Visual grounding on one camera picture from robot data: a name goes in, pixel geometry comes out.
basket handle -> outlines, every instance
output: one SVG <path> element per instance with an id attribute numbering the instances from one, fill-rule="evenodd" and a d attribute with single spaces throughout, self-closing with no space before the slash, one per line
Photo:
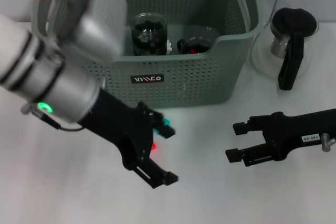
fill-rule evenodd
<path id="1" fill-rule="evenodd" d="M 34 0 L 33 3 L 33 15 L 32 15 L 32 32 L 39 37 L 40 39 L 46 39 L 49 33 L 51 33 L 51 29 L 47 30 L 48 21 L 53 23 L 56 19 L 58 9 L 60 6 L 60 0 L 55 0 L 55 5 L 53 8 L 53 12 L 50 13 L 50 20 L 48 20 L 49 9 L 53 0 Z"/>

cable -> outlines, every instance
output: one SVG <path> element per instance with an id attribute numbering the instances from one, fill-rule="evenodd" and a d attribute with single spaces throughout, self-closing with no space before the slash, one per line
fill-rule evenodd
<path id="1" fill-rule="evenodd" d="M 59 128 L 59 130 L 66 131 L 66 132 L 78 132 L 78 131 L 82 131 L 84 129 L 85 129 L 84 127 L 78 128 L 78 129 L 67 129 L 67 128 L 63 128 L 63 127 Z"/>
<path id="2" fill-rule="evenodd" d="M 52 119 L 51 117 L 49 117 L 43 112 L 40 112 L 40 113 L 35 112 L 33 113 L 33 115 L 57 130 L 66 131 L 66 132 L 78 132 L 78 131 L 84 130 L 84 127 L 81 127 L 78 129 L 63 128 L 58 122 L 56 122 L 54 119 Z"/>

label sticker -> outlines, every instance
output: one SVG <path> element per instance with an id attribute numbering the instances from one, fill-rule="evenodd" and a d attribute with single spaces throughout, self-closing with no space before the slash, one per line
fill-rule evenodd
<path id="1" fill-rule="evenodd" d="M 309 136 L 302 136 L 301 138 L 302 138 L 302 141 L 304 141 L 304 142 L 311 142 L 311 141 L 321 140 L 319 134 L 314 134 L 314 135 L 309 135 Z"/>
<path id="2" fill-rule="evenodd" d="M 164 82 L 164 76 L 162 73 L 158 74 L 145 74 L 143 76 L 131 76 L 131 81 L 134 84 L 138 83 L 152 83 L 152 82 Z"/>

white table surface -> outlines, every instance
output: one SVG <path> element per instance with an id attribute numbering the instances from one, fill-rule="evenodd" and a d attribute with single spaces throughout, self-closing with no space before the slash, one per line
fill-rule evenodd
<path id="1" fill-rule="evenodd" d="M 336 108 L 336 24 L 321 24 L 317 40 L 292 91 L 246 62 L 228 102 L 162 110 L 177 134 L 155 137 L 151 157 L 180 181 L 155 190 L 123 168 L 114 145 L 22 116 L 23 100 L 1 89 L 0 223 L 335 223 L 336 150 L 306 147 L 251 167 L 225 155 L 264 143 L 261 132 L 235 135 L 250 116 Z"/>

robotic arm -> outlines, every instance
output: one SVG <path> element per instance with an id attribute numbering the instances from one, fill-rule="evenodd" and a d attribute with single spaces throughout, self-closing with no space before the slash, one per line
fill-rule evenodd
<path id="1" fill-rule="evenodd" d="M 94 77 L 4 16 L 0 16 L 0 54 L 0 85 L 24 98 L 42 121 L 60 128 L 46 113 L 35 109 L 41 102 L 48 113 L 78 123 L 116 145 L 124 167 L 152 188 L 178 181 L 176 175 L 149 158 L 153 130 L 164 138 L 175 134 L 162 114 L 143 103 L 135 109 L 126 106 L 102 90 Z"/>
<path id="2" fill-rule="evenodd" d="M 233 125 L 236 135 L 262 131 L 266 143 L 243 150 L 227 150 L 226 156 L 230 163 L 243 160 L 245 166 L 251 166 L 282 161 L 291 151 L 302 147 L 322 145 L 322 150 L 329 152 L 336 143 L 335 117 L 336 109 L 299 116 L 285 116 L 282 112 L 251 116 L 247 123 Z"/>

